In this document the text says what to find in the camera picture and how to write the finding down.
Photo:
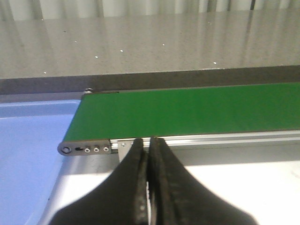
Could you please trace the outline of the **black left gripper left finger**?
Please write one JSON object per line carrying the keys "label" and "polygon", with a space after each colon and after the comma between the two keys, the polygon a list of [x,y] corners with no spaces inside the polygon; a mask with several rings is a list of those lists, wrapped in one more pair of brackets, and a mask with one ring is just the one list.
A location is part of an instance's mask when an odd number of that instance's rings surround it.
{"label": "black left gripper left finger", "polygon": [[137,138],[110,176],[55,213],[52,225],[147,225],[147,160]]}

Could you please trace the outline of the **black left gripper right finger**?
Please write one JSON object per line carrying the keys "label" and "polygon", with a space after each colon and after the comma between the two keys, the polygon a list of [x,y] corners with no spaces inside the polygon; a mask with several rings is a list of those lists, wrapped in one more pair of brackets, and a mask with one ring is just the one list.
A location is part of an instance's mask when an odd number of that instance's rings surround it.
{"label": "black left gripper right finger", "polygon": [[149,188],[153,225],[255,225],[246,212],[198,182],[163,138],[149,147]]}

